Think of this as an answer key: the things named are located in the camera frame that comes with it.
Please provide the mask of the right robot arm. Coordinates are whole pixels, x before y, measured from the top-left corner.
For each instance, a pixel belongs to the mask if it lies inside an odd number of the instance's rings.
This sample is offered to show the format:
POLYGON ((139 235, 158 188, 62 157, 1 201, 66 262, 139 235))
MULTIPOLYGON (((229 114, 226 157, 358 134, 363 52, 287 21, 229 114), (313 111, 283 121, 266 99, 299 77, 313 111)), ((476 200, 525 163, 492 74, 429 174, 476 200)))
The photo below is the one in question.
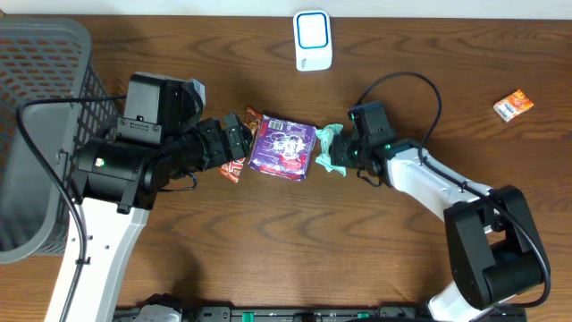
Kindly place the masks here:
POLYGON ((478 321, 515 311, 508 300, 551 285, 550 265, 526 198, 514 186, 493 189, 432 158, 413 140, 397 138, 382 103, 348 111, 349 135, 334 136, 334 165, 357 169, 374 187, 403 192, 445 224, 452 282, 426 304, 435 321, 478 321))

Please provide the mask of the teal snack packet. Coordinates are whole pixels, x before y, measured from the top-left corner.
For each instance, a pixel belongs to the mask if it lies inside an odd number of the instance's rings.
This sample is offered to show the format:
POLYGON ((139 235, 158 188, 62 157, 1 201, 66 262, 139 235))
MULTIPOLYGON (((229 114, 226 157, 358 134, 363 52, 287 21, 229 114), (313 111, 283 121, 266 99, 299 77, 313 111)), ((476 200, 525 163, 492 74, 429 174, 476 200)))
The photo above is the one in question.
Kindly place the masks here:
POLYGON ((330 147, 332 146, 333 138, 335 135, 341 134, 342 129, 342 124, 332 123, 315 131, 315 135, 319 139, 321 147, 321 153, 316 157, 315 161, 319 165, 323 166, 328 173, 335 171, 345 177, 347 174, 346 167, 342 165, 334 165, 330 155, 330 147))

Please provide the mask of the small orange white box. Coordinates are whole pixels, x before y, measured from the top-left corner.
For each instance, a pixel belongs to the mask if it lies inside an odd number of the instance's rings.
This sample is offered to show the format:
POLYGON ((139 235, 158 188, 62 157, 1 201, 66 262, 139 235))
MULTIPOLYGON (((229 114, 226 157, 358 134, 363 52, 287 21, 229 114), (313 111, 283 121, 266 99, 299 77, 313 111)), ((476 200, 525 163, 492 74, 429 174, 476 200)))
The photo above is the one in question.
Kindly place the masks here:
POLYGON ((493 105, 493 110, 506 122, 523 114, 534 106, 534 103, 518 89, 493 105))

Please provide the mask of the purple snack packet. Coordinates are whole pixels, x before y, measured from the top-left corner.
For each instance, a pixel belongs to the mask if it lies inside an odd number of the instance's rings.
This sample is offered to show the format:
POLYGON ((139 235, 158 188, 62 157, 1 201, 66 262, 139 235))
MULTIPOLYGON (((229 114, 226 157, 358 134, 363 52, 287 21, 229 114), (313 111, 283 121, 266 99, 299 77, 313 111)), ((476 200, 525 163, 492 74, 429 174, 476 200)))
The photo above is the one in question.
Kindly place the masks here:
POLYGON ((316 127, 263 116, 248 165, 261 174, 302 181, 316 141, 316 127))

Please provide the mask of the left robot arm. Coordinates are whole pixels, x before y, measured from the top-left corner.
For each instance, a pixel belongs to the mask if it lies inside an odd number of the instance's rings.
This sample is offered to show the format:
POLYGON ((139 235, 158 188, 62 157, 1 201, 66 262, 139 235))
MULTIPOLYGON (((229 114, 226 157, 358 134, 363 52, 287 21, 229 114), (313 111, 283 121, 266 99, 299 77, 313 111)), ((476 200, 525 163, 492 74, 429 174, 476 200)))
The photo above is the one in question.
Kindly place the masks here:
POLYGON ((114 139, 93 138, 73 155, 78 223, 68 239, 48 321, 112 319, 125 269, 160 192, 172 180, 246 157, 251 131, 236 114, 202 119, 199 81, 136 72, 114 139))

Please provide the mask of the orange chocolate bar wrapper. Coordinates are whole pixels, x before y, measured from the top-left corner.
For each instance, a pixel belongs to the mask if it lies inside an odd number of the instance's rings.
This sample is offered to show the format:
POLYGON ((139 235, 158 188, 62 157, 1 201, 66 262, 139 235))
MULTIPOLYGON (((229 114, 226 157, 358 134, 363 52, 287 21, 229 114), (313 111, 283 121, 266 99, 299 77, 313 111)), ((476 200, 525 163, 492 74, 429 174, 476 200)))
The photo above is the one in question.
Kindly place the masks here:
MULTIPOLYGON (((243 118, 243 123, 250 130, 253 140, 250 144, 250 148, 254 147, 254 143, 257 139, 257 132, 261 122, 263 121, 263 115, 248 106, 245 112, 245 117, 243 118)), ((233 160, 227 164, 221 165, 218 169, 219 173, 229 179, 234 183, 238 183, 240 180, 240 173, 245 165, 246 158, 240 158, 233 160)))

